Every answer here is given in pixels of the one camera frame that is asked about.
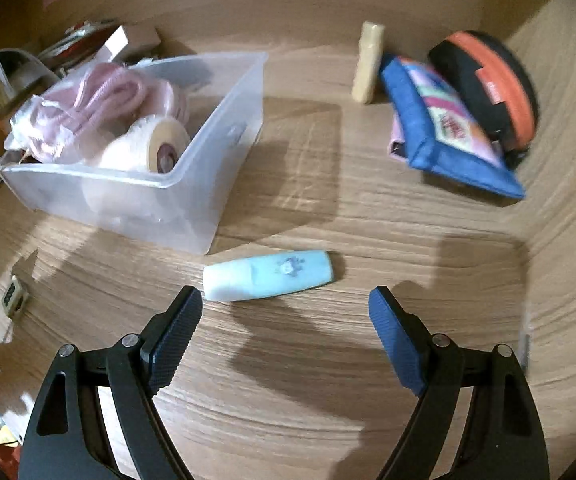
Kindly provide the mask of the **blue patchwork fabric pouch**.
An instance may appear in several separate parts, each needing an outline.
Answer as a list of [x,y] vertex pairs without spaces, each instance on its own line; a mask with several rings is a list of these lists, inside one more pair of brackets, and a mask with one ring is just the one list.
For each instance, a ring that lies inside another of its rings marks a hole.
[[430,66],[387,55],[380,72],[394,116],[389,155],[411,168],[522,200],[524,190],[456,91]]

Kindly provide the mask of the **white handwritten paper sheet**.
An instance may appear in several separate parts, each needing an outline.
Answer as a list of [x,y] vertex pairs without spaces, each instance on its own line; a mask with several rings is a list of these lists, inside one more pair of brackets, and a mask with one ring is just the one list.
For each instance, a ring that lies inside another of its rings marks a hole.
[[22,49],[0,50],[0,113],[36,84],[48,87],[58,76],[39,58]]

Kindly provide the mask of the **clear plastic storage bin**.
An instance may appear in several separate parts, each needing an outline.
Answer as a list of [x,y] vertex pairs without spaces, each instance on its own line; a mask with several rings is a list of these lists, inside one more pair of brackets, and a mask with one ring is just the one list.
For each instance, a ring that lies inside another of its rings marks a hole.
[[3,181],[27,208],[205,255],[263,125],[266,60],[219,52],[139,66],[184,90],[189,104],[188,146],[166,145],[152,171],[38,162],[3,169]]

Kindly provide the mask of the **light blue small tube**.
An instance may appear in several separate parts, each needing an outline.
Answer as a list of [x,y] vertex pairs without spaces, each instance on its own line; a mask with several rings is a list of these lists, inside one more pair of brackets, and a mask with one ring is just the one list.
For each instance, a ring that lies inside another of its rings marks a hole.
[[277,252],[206,266],[203,292],[209,301],[247,301],[301,292],[334,279],[330,257],[323,250]]

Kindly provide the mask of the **cream small lotion bottle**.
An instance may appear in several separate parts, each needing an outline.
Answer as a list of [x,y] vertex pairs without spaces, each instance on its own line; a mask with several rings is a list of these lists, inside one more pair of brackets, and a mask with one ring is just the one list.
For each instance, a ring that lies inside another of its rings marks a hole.
[[373,101],[384,48],[385,27],[366,21],[361,25],[352,98],[359,104]]

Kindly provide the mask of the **white gauze roll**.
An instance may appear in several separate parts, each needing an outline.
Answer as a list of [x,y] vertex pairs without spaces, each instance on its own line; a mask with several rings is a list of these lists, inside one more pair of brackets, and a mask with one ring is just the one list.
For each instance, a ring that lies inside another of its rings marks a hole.
[[[135,172],[145,177],[167,174],[174,169],[189,143],[188,133],[178,119],[149,115],[133,122],[87,164],[121,174]],[[169,207],[159,191],[149,185],[90,179],[82,182],[82,194],[89,208],[99,216],[155,222],[169,215]]]

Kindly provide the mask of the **small mahjong tile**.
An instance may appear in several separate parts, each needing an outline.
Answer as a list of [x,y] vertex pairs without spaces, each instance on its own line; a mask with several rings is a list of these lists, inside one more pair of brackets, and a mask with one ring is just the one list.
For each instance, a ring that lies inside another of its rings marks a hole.
[[12,275],[1,298],[1,305],[7,317],[14,318],[21,311],[29,296],[30,293],[25,284],[16,275]]

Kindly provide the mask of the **black orange round case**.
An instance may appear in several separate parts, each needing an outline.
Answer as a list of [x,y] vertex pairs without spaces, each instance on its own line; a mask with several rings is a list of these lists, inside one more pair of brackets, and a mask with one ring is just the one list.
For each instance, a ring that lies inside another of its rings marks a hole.
[[486,135],[505,154],[527,151],[540,106],[528,72],[501,40],[480,32],[454,32],[428,58],[457,92]]

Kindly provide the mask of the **pink item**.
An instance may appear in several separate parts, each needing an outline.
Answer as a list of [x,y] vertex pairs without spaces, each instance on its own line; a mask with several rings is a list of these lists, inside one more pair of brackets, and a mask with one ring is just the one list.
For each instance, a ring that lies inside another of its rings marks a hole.
[[189,114],[177,84],[116,63],[90,64],[28,98],[11,118],[3,146],[46,164],[78,164],[138,119],[167,116],[185,124]]

